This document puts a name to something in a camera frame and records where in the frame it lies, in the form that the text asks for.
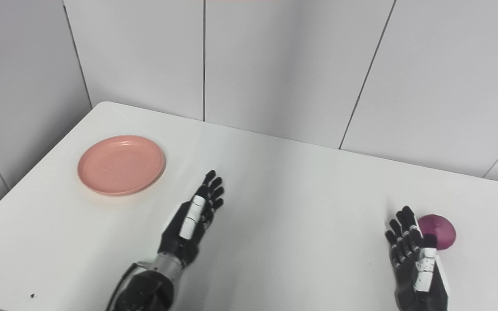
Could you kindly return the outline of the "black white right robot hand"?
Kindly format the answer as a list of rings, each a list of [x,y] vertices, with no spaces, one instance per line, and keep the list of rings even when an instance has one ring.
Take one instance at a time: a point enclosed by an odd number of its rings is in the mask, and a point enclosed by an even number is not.
[[[397,211],[385,232],[396,280],[395,299],[400,311],[446,311],[449,293],[437,237],[422,233],[409,206]]]

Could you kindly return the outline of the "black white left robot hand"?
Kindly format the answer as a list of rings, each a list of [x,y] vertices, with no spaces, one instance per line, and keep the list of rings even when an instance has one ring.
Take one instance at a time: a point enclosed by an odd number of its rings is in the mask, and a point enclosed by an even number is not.
[[[180,205],[162,233],[158,254],[174,256],[182,268],[192,264],[216,211],[224,204],[224,193],[223,179],[216,171],[208,171],[195,194]]]

